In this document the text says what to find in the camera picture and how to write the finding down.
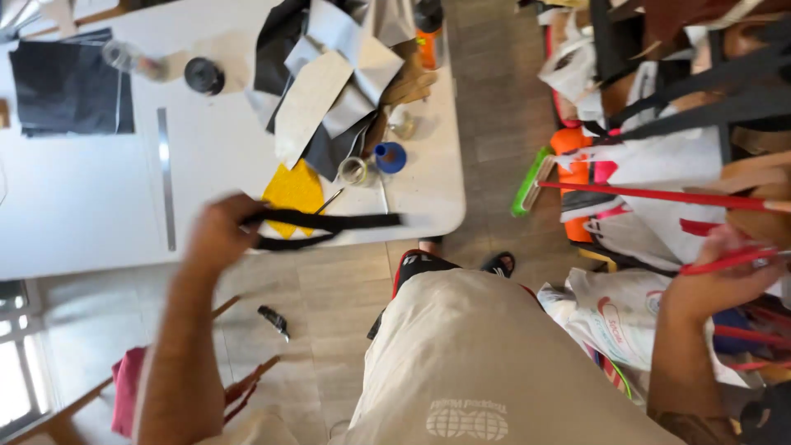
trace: red stick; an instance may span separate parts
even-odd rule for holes
[[[661,190],[645,190],[643,188],[610,187],[608,185],[569,184],[565,182],[539,181],[541,187],[567,188],[583,192],[602,192],[611,195],[636,196],[638,198],[651,198],[655,200],[675,201],[679,203],[701,204],[705,206],[718,206],[729,208],[742,208],[756,211],[779,211],[764,207],[766,200],[758,198],[744,198],[742,196],[704,195],[702,193],[665,192]]]

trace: wooden chair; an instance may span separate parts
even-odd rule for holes
[[[212,311],[212,318],[216,319],[222,313],[226,312],[228,308],[236,304],[240,300],[239,295],[234,296],[227,302],[223,303],[220,307]],[[225,389],[226,401],[235,401],[246,390],[251,390],[252,387],[258,382],[261,375],[272,368],[278,361],[280,356],[274,356],[266,363],[259,365],[250,375],[240,380],[239,382],[232,383]],[[33,439],[37,436],[47,436],[55,445],[85,445],[85,441],[74,427],[72,417],[78,411],[86,407],[89,403],[96,400],[101,395],[101,392],[112,384],[112,377],[104,380],[102,383],[94,386],[93,389],[88,391],[87,394],[74,401],[71,405],[61,409],[57,413],[48,414],[37,422],[29,425],[26,428],[12,434],[6,438],[7,445],[21,445],[22,443]],[[238,413],[241,408],[246,405],[247,397],[225,418],[229,420]]]

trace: orange bottle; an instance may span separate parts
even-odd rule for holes
[[[423,67],[436,70],[445,57],[442,21],[445,13],[440,0],[421,0],[414,6],[414,24],[418,31],[418,50]]]

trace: maroon cloth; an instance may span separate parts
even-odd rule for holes
[[[134,404],[138,400],[138,385],[145,357],[146,348],[132,348],[123,355],[121,361],[112,365],[115,406],[110,429],[124,437],[132,437]]]

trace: white table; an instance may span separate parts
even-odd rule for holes
[[[151,55],[204,55],[226,70],[229,86],[213,98],[192,92],[182,78],[156,84],[133,76],[135,135],[21,137],[6,56],[16,44],[0,47],[0,97],[12,113],[12,127],[0,131],[0,175],[7,185],[0,204],[0,280],[177,261],[193,218],[208,200],[234,189],[260,196],[278,166],[274,138],[238,85],[252,84],[255,41],[276,4],[181,0],[83,27],[81,32],[112,27],[116,38]],[[346,232],[328,244],[445,234],[461,224],[464,179],[449,63],[438,74],[431,97],[410,104],[420,126],[403,143],[407,166],[387,183],[391,211],[408,214],[409,223]],[[175,252],[168,251],[165,234],[159,107],[168,110]],[[325,199],[339,187],[324,182]],[[379,188],[347,188],[327,213],[383,210]]]

